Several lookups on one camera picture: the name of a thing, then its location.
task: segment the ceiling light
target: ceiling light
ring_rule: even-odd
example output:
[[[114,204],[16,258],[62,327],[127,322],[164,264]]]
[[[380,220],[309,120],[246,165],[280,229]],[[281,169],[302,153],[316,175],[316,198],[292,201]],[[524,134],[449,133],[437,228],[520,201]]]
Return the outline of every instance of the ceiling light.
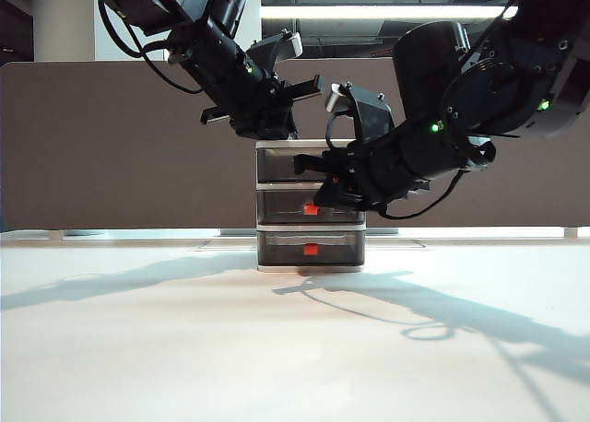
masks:
[[[431,19],[490,19],[503,6],[262,6],[262,19],[397,19],[402,21]],[[516,15],[510,7],[505,18]]]

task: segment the black cable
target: black cable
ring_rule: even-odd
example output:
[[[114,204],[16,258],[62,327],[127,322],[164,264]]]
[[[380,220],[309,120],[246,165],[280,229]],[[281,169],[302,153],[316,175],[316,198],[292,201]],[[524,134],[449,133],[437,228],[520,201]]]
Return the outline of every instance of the black cable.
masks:
[[[147,63],[149,68],[156,73],[157,76],[162,78],[166,83],[171,85],[173,88],[177,88],[184,93],[189,93],[191,95],[197,95],[197,94],[203,92],[203,89],[201,89],[201,88],[192,90],[190,88],[186,88],[184,86],[181,86],[180,84],[175,83],[174,81],[169,79],[167,76],[165,76],[163,74],[163,72],[161,70],[159,70],[156,67],[156,65],[153,64],[152,61],[148,58],[148,55],[146,52],[144,52],[144,48],[142,47],[141,43],[139,42],[139,39],[137,38],[136,33],[133,31],[133,28],[131,26],[129,26],[129,24],[126,21],[124,21],[123,23],[125,24],[125,27],[127,28],[127,31],[129,32],[129,35],[131,35],[133,42],[136,44],[137,49],[139,49],[139,51],[141,52],[141,56],[143,57],[144,61]]]
[[[121,40],[121,37],[119,37],[119,34],[112,26],[111,20],[109,19],[109,14],[107,14],[106,6],[104,5],[104,1],[102,0],[99,0],[99,13],[100,19],[102,20],[102,24],[109,33],[112,42],[114,42],[119,49],[121,49],[124,53],[131,56],[132,58],[141,58],[141,52],[134,51],[129,46],[127,46],[127,44],[125,44],[123,40]]]
[[[384,217],[385,219],[391,219],[391,220],[412,219],[414,217],[419,217],[421,215],[424,215],[426,212],[428,212],[429,210],[434,208],[436,205],[438,205],[442,201],[444,201],[453,192],[456,185],[459,183],[461,178],[463,178],[463,175],[465,175],[466,173],[468,173],[468,171],[466,171],[466,170],[458,171],[457,174],[453,177],[453,180],[451,181],[451,183],[449,184],[449,187],[446,189],[446,192],[444,192],[439,199],[434,201],[432,204],[430,204],[428,207],[424,208],[423,210],[420,210],[418,213],[414,213],[412,215],[407,215],[405,217],[392,217],[391,215],[387,215],[387,205],[386,205],[383,209],[379,210],[379,215],[381,217]]]
[[[158,75],[161,79],[163,79],[166,83],[171,85],[173,88],[177,88],[178,90],[181,90],[182,92],[185,92],[185,93],[189,93],[191,95],[197,95],[197,94],[203,92],[203,89],[201,89],[201,88],[192,90],[190,88],[186,88],[184,86],[181,86],[178,83],[175,83],[174,81],[169,79],[167,76],[165,76],[156,67],[156,65],[148,58],[148,53],[150,53],[150,52],[161,50],[161,49],[169,49],[170,47],[174,47],[174,45],[172,43],[170,43],[169,41],[161,40],[161,41],[153,41],[153,42],[146,44],[145,46],[142,46],[141,42],[139,42],[139,39],[136,36],[136,33],[133,31],[133,28],[126,21],[123,20],[123,23],[124,23],[125,27],[127,28],[129,35],[131,35],[131,39],[133,40],[134,44],[136,45],[137,49],[139,50],[139,52],[136,52],[133,49],[131,49],[129,46],[127,46],[127,44],[125,44],[125,42],[121,39],[121,37],[119,37],[119,34],[115,30],[114,26],[111,23],[111,20],[109,19],[109,15],[107,14],[106,6],[102,0],[99,0],[99,12],[100,12],[100,19],[102,19],[102,24],[104,24],[104,27],[107,30],[107,32],[109,33],[109,35],[111,36],[112,41],[124,53],[126,53],[127,55],[129,55],[133,58],[143,58],[144,61],[149,66],[149,68],[151,68],[156,73],[156,75]]]
[[[463,55],[463,58],[461,58],[461,60],[459,61],[459,64],[457,65],[457,67],[455,69],[454,75],[459,75],[461,73],[461,69],[466,64],[466,62],[469,60],[469,58],[471,58],[473,56],[473,54],[477,51],[477,49],[479,49],[479,47],[481,47],[481,44],[483,44],[483,42],[488,38],[488,36],[495,29],[495,27],[498,26],[498,23],[500,23],[500,21],[503,20],[504,15],[508,11],[508,9],[510,9],[514,5],[514,3],[516,3],[516,1],[517,0],[508,0],[503,11],[496,18],[493,19],[493,21],[490,23],[489,26],[486,27],[486,29],[483,31],[483,33],[478,38],[478,40],[473,44],[473,46],[471,46],[469,51],[467,51],[467,53],[465,55]]]

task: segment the robotic arm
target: robotic arm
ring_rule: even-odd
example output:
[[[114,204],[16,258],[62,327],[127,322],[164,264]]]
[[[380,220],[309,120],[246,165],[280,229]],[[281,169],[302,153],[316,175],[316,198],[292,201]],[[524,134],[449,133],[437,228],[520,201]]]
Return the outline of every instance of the robotic arm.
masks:
[[[332,86],[330,150],[296,159],[298,172],[326,173],[317,205],[417,217],[464,174],[494,160],[493,136],[551,135],[575,121],[590,103],[590,0],[511,0],[508,6],[516,3],[517,15],[497,18],[473,47],[451,22],[411,30],[395,45],[407,117],[399,126],[382,94],[350,83]],[[347,147],[330,141],[339,116],[354,120],[356,141]],[[424,210],[387,214],[390,202],[428,190],[430,181],[453,171],[448,190]]]
[[[274,73],[276,61],[301,54],[298,34],[284,31],[240,49],[233,37],[245,1],[101,0],[130,31],[130,25],[146,34],[171,29],[166,41],[130,54],[171,51],[169,61],[218,105],[202,122],[230,117],[238,135],[296,137],[293,101],[321,93],[322,80],[290,86]],[[295,160],[297,172],[326,174],[315,203],[390,219],[416,217],[440,203],[464,174],[494,160],[493,136],[551,135],[571,125],[590,102],[590,0],[511,0],[508,6],[516,4],[517,15],[499,16],[473,47],[460,24],[446,21],[411,30],[396,44],[407,117],[398,126],[382,94],[333,85],[326,102],[329,150]],[[340,116],[354,121],[356,140],[347,147],[331,141]],[[456,172],[449,189],[429,207],[407,217],[387,214],[389,203],[428,190],[449,172]]]
[[[106,19],[104,3],[130,26],[147,35],[171,30],[166,41],[156,41],[133,52],[122,46]],[[253,45],[244,52],[233,40],[246,0],[100,0],[101,15],[111,36],[127,53],[144,56],[168,49],[169,62],[179,64],[218,105],[203,113],[211,123],[230,118],[240,136],[254,139],[297,137],[293,101],[318,95],[322,79],[290,86],[273,71],[276,61],[301,55],[299,34],[287,31]]]

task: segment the red drawer handle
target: red drawer handle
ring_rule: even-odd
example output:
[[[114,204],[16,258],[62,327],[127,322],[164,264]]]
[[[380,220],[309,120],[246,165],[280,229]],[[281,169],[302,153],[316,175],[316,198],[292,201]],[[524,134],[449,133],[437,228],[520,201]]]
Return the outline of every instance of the red drawer handle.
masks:
[[[303,214],[305,216],[314,216],[314,217],[316,217],[319,212],[320,212],[320,207],[318,207],[315,204],[308,203],[308,204],[306,204],[306,205],[303,206]]]
[[[317,244],[305,244],[303,245],[303,254],[305,256],[317,256],[319,246]]]

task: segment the clear plastic drawer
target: clear plastic drawer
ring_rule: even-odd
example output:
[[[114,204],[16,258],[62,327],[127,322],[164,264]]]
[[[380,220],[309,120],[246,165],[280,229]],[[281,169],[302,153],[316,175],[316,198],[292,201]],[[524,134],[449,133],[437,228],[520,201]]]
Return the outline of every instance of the clear plastic drawer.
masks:
[[[262,266],[359,266],[364,264],[365,232],[258,231]]]
[[[258,190],[258,224],[363,224],[365,214],[342,208],[318,207],[313,197],[320,185],[298,190]]]
[[[335,144],[345,147],[350,140],[336,140]],[[321,157],[327,150],[324,140],[260,141],[256,144],[256,173],[258,182],[322,182],[325,174],[306,170],[295,174],[294,158],[299,154]]]

